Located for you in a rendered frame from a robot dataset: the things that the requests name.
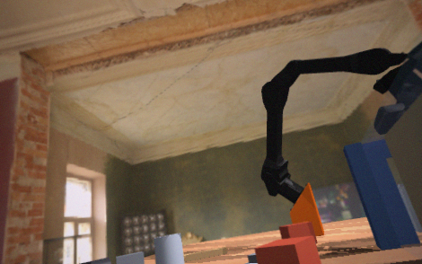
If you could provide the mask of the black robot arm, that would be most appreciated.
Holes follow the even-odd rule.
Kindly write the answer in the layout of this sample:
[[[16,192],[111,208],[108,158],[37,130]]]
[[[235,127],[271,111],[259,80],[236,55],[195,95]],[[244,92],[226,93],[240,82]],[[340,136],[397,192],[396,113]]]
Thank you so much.
[[[270,196],[275,197],[278,193],[295,204],[305,188],[290,180],[288,160],[284,160],[282,156],[283,109],[289,88],[297,77],[339,71],[378,75],[390,66],[401,64],[407,56],[404,52],[396,54],[386,48],[373,48],[342,57],[292,60],[270,82],[262,86],[262,100],[267,110],[267,156],[260,176]],[[384,94],[390,89],[399,70],[400,66],[377,79],[373,88]]]

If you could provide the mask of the black-headed hammer with wooden handle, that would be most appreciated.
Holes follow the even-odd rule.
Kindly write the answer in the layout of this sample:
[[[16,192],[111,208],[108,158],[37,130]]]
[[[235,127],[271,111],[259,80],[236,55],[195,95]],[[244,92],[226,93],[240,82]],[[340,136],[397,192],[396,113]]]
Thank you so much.
[[[85,263],[80,263],[80,264],[111,264],[110,258],[102,258],[101,260],[95,260],[95,261],[89,261],[89,262],[85,262]]]

